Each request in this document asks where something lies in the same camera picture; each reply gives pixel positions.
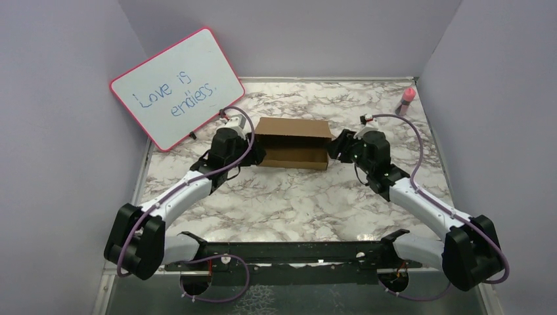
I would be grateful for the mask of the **brown cardboard box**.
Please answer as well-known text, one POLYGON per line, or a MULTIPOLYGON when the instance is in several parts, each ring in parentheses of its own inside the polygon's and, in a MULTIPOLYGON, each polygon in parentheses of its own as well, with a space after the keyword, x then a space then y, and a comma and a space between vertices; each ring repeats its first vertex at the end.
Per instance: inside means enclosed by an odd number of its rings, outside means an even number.
POLYGON ((262 117, 256 140, 266 152, 261 167, 325 171, 334 138, 327 120, 262 117))

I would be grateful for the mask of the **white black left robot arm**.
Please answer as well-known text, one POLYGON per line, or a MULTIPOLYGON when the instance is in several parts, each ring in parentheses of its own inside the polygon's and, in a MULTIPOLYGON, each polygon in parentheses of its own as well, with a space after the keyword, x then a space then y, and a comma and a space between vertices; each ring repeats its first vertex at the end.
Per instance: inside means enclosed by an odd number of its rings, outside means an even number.
POLYGON ((104 258, 116 265, 121 277, 134 275, 149 279, 171 251, 166 240, 170 224, 224 184, 231 169, 259 165, 264 156, 254 132, 219 128, 210 149, 179 182, 143 205, 127 203, 119 208, 104 248, 104 258))

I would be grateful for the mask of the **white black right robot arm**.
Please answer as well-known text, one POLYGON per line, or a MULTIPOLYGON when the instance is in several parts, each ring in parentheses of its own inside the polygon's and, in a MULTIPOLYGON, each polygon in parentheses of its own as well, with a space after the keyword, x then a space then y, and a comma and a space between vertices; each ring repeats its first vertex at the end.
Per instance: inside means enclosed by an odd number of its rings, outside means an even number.
POLYGON ((394 267, 404 259, 426 264, 442 271, 461 291, 490 283, 498 273, 502 273, 502 281, 507 279, 509 264, 493 222, 484 215, 471 217, 449 207, 421 189, 410 174, 391 162, 384 133, 344 129, 327 144, 326 151, 331 159, 362 170, 374 193, 406 209, 439 237, 433 241, 408 232, 388 237, 379 249, 384 265, 394 267))

